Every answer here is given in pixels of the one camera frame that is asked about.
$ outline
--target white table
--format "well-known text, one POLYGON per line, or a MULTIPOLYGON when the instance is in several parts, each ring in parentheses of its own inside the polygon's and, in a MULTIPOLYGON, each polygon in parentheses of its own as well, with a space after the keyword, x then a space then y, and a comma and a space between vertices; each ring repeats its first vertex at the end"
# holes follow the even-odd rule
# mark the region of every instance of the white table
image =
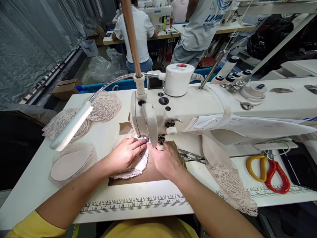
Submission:
MULTIPOLYGON (((158 33, 158 37, 153 39, 153 38, 149 38, 147 37, 147 41, 151 41, 151 40, 162 40, 162 39, 170 39, 170 38, 176 38, 176 37, 179 37, 180 34, 178 31, 174 31, 173 34, 167 34, 165 31, 161 31, 158 33)), ((120 40, 117 40, 117 41, 113 41, 112 40, 112 37, 111 36, 105 36, 102 40, 103 44, 104 45, 115 45, 115 44, 124 44, 124 39, 121 38, 120 40)))
MULTIPOLYGON (((94 123, 92 129, 82 138, 76 142, 87 142, 95 146, 98 159, 100 160, 106 156, 114 143, 116 134, 119 133, 119 122, 126 122, 130 112, 130 99, 133 90, 110 92, 117 94, 122 101, 122 107, 119 113, 110 121, 106 123, 94 123)), ((79 94, 73 95, 64 109, 79 108, 84 100, 92 94, 79 94)), ((195 154, 202 155, 202 146, 200 136, 191 133, 177 133, 173 136, 167 136, 167 140, 174 140, 178 148, 185 148, 195 154)), ((40 148, 34 155, 23 175, 17 182, 11 194, 0 209, 0 230, 12 229, 12 227, 24 219, 32 210, 36 209, 42 202, 49 198, 57 191, 57 187, 51 184, 48 180, 48 175, 52 167, 52 160, 58 156, 57 151, 49 148, 51 141, 47 138, 43 141, 40 148)), ((251 145, 239 146, 226 146, 224 150, 229 156, 238 156, 232 158, 233 163, 236 165, 240 172, 241 179, 245 187, 263 186, 263 183, 255 181, 246 171, 245 160, 249 155, 258 154, 258 151, 251 145)), ((210 175, 206 167, 198 162, 186 162, 187 168, 198 180, 205 184, 212 190, 219 189, 219 186, 210 175)), ((281 163, 282 168, 286 172, 284 165, 281 163)), ((272 182, 278 184, 281 182, 279 177, 274 177, 272 182)), ((95 192, 93 197, 101 196, 100 193, 107 193, 106 196, 129 196, 137 193, 142 196, 147 191, 156 191, 158 189, 173 189, 179 190, 170 181, 155 181, 146 183, 135 183, 127 185, 118 185, 107 187, 108 181, 105 181, 100 188, 95 192)), ((271 206, 287 203, 306 202, 317 200, 317 192, 308 191, 304 194, 291 194, 291 195, 278 195, 276 197, 257 198, 255 201, 258 206, 271 206)), ((175 214, 190 213, 192 209, 189 205, 182 208, 181 206, 164 209, 153 209, 149 213, 146 209, 138 212, 117 212, 115 214, 107 213, 88 215, 87 217, 78 217, 76 223, 93 222, 102 220, 115 220, 115 219, 128 219, 128 218, 141 218, 141 217, 154 217, 154 216, 167 216, 175 214)))
MULTIPOLYGON (((177 30, 180 35, 184 34, 185 27, 184 25, 187 25, 188 23, 184 24, 173 24, 173 28, 177 30)), ((250 24, 244 24, 243 22, 241 24, 230 24, 229 26, 219 26, 217 28, 216 34, 223 34, 223 33, 232 33, 236 30, 236 32, 240 31, 250 31, 253 30, 255 26, 250 25, 250 24)))

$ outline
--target worktable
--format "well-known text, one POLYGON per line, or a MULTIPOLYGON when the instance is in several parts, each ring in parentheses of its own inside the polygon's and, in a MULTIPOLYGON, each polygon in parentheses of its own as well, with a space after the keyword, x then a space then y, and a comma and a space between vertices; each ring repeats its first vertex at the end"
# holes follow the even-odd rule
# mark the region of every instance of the worktable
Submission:
MULTIPOLYGON (((75 143, 86 142, 94 145, 98 154, 98 160, 109 154, 115 137, 119 134, 119 123, 127 122, 132 92, 133 90, 108 92, 110 94, 116 94, 122 101, 119 113, 106 123, 94 122, 91 130, 75 143)), ((80 108, 83 101, 91 97, 91 95, 92 94, 78 94, 71 96, 64 109, 80 108)), ((166 140, 174 140, 179 149, 186 149, 192 153, 203 155, 201 137, 199 135, 177 133, 176 135, 166 136, 166 140)), ((45 138, 0 209, 0 230, 12 229, 16 223, 24 219, 32 210, 36 209, 58 190, 58 188, 48 180, 53 158, 59 155, 59 152, 49 148, 50 144, 51 140, 45 138)), ((236 165, 244 186, 250 191, 259 207, 317 200, 317 192, 294 186, 293 184, 288 194, 280 195, 267 191, 263 183, 255 181, 248 174, 245 166, 245 160, 248 156, 259 154, 259 151, 252 145, 224 146, 223 149, 236 165)), ((274 158, 280 162, 281 167, 286 172, 281 158, 279 156, 275 156, 274 158)), ((205 165, 195 161, 188 161, 186 162, 186 166, 191 174, 221 196, 218 184, 205 165)), ((256 166, 254 166, 253 169, 254 172, 259 175, 259 169, 256 166)), ((274 176, 272 184, 278 186, 280 183, 280 177, 274 176)), ((89 199, 89 202, 87 202, 82 209, 81 215, 76 218, 74 223, 193 213, 192 208, 182 197, 178 188, 169 180, 110 187, 108 187, 107 184, 108 180, 106 179, 89 199), (123 208, 121 199, 123 199, 124 202, 125 198, 130 198, 130 201, 133 200, 130 204, 131 206, 133 204, 133 208, 129 208, 128 203, 126 203, 123 208), (163 207, 157 207, 159 200, 160 203, 163 201, 163 207), (174 201, 181 201, 183 203, 173 206, 174 201)))
MULTIPOLYGON (((184 25, 187 25, 188 23, 180 23, 180 24, 173 24, 173 28, 177 30, 180 33, 180 36, 184 34, 185 27, 184 25)), ((216 34, 224 34, 224 33, 232 33, 236 30, 236 32, 240 31, 250 31, 255 28, 254 25, 246 24, 246 23, 241 23, 241 24, 230 24, 229 26, 219 26, 217 28, 216 34)))
MULTIPOLYGON (((165 31, 161 31, 161 32, 158 33, 158 37, 156 39, 152 39, 152 38, 147 37, 147 41, 170 39, 170 38, 176 38, 176 37, 180 37, 179 32, 176 32, 174 34, 167 34, 165 31)), ((104 45, 124 44, 124 39, 122 38, 120 40, 113 41, 111 36, 105 36, 103 38, 102 42, 103 42, 104 45)))

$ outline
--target person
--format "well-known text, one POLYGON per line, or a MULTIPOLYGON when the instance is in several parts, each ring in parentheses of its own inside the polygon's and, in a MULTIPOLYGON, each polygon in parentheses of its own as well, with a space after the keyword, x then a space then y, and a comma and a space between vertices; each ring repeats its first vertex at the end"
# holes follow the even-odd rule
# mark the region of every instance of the person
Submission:
POLYGON ((173 23, 185 22, 186 12, 188 7, 188 0, 174 0, 171 5, 174 12, 173 23))
POLYGON ((220 0, 189 0, 186 12, 189 23, 175 46, 171 64, 187 63, 197 67, 229 3, 220 0))
MULTIPOLYGON (((154 26, 152 25, 149 19, 149 16, 146 15, 145 12, 136 9, 134 3, 135 0, 131 0, 133 23, 139 53, 140 67, 142 72, 148 72, 151 70, 153 62, 148 52, 146 37, 148 36, 152 39, 156 39, 158 37, 158 34, 155 31, 154 26)), ((126 47, 126 67, 130 73, 135 73, 130 43, 128 39, 128 34, 126 32, 123 14, 121 14, 118 17, 115 29, 113 30, 111 37, 113 41, 116 41, 123 37, 126 47)))
MULTIPOLYGON (((5 236, 61 237, 104 179, 124 172, 137 162, 137 155, 149 148, 156 169, 172 181, 191 205, 211 237, 263 237, 238 211, 192 176, 180 163, 176 152, 165 144, 159 151, 145 140, 124 139, 106 157, 66 184, 32 211, 5 236)), ((192 237, 194 229, 176 217, 144 218, 113 223, 102 238, 192 237)))

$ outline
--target hand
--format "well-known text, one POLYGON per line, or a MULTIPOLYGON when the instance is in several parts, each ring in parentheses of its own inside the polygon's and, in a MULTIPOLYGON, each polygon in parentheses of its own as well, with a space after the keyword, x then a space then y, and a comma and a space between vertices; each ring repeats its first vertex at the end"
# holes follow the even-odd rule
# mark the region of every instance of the hand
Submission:
POLYGON ((109 175, 127 171, 138 161, 138 155, 146 148, 146 140, 125 138, 114 150, 104 157, 105 169, 109 175))
POLYGON ((164 143, 164 145, 166 149, 163 151, 152 148, 150 144, 148 144, 148 148, 152 153, 156 169, 164 175, 165 178, 173 182, 184 167, 179 161, 177 153, 166 143, 164 143))

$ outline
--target knob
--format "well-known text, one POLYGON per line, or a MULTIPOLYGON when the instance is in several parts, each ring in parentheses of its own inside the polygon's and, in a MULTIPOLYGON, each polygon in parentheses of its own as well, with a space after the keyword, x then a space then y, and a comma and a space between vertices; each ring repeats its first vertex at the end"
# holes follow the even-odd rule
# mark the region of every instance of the knob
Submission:
POLYGON ((165 145, 159 145, 159 146, 158 146, 158 150, 159 150, 159 151, 165 150, 165 145))
POLYGON ((168 128, 166 128, 166 133, 168 135, 173 135, 173 134, 177 133, 176 127, 168 127, 168 128))

